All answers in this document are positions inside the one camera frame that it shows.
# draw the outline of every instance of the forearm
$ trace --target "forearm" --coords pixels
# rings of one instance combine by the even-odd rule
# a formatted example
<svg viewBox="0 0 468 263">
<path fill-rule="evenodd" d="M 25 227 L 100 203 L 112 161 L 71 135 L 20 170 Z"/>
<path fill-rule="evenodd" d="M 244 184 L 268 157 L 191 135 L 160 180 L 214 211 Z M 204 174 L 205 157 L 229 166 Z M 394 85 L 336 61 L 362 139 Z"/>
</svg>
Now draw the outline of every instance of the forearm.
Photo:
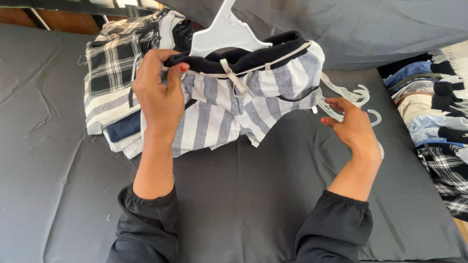
<svg viewBox="0 0 468 263">
<path fill-rule="evenodd" d="M 380 153 L 376 151 L 353 151 L 351 159 L 336 176 L 328 191 L 358 201 L 367 201 L 381 162 Z"/>
<path fill-rule="evenodd" d="M 174 187 L 172 140 L 148 129 L 144 136 L 133 192 L 142 199 L 155 199 L 166 196 Z"/>
</svg>

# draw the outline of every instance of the left hand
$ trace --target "left hand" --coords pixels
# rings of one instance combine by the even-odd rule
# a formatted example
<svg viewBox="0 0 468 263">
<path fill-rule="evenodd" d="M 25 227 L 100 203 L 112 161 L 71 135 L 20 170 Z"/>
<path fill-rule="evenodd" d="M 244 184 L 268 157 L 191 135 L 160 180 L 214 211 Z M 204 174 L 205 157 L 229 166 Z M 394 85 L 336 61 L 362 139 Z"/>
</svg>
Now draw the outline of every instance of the left hand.
<svg viewBox="0 0 468 263">
<path fill-rule="evenodd" d="M 184 112 L 182 74 L 189 64 L 179 63 L 169 68 L 168 85 L 161 83 L 161 65 L 169 56 L 179 54 L 170 49 L 151 49 L 137 70 L 132 89 L 146 119 L 146 137 L 172 144 Z"/>
</svg>

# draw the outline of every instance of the plaid shirt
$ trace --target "plaid shirt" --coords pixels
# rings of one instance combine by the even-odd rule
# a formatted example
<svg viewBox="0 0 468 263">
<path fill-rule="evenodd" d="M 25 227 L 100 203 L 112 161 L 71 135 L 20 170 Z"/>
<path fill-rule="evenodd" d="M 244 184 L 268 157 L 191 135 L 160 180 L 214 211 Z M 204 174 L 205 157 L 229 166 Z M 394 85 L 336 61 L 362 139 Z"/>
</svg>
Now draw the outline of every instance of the plaid shirt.
<svg viewBox="0 0 468 263">
<path fill-rule="evenodd" d="M 159 47 L 159 21 L 166 11 L 107 23 L 98 38 L 100 41 L 87 44 L 92 95 L 103 95 L 132 85 L 133 65 L 138 66 L 149 49 Z"/>
<path fill-rule="evenodd" d="M 459 146 L 427 143 L 417 155 L 453 217 L 468 221 L 468 164 L 455 153 Z"/>
</svg>

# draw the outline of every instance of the bed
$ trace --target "bed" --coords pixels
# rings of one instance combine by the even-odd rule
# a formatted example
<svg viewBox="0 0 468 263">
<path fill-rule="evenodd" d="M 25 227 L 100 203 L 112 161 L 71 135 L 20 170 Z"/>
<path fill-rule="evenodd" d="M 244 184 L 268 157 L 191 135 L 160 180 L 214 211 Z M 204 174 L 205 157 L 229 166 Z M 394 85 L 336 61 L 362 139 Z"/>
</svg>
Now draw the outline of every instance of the bed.
<svg viewBox="0 0 468 263">
<path fill-rule="evenodd" d="M 88 136 L 85 44 L 94 36 L 0 24 L 0 262 L 104 262 L 139 156 Z M 417 159 L 376 69 L 325 71 L 363 84 L 363 109 L 385 159 L 369 203 L 374 228 L 363 261 L 468 262 L 463 236 Z M 323 85 L 325 96 L 333 93 Z M 241 136 L 174 160 L 180 262 L 290 262 L 295 235 L 351 156 L 319 110 L 281 118 L 258 148 Z"/>
</svg>

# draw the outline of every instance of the striped shorts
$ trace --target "striped shorts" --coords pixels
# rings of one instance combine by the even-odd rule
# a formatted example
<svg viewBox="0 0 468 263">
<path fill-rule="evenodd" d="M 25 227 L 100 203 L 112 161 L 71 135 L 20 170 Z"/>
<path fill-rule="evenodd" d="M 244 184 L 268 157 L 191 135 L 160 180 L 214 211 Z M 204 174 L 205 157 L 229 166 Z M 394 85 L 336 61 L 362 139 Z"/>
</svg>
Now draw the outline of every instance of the striped shorts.
<svg viewBox="0 0 468 263">
<path fill-rule="evenodd" d="M 284 114 L 314 107 L 324 55 L 317 43 L 309 43 L 307 52 L 289 58 L 283 66 L 250 71 L 238 78 L 248 87 L 244 96 L 236 96 L 244 91 L 232 76 L 187 72 L 182 81 L 185 113 L 175 135 L 173 156 L 206 147 L 213 150 L 244 134 L 257 147 Z M 161 74 L 163 82 L 166 77 L 167 73 Z M 145 128 L 142 113 L 142 134 Z"/>
</svg>

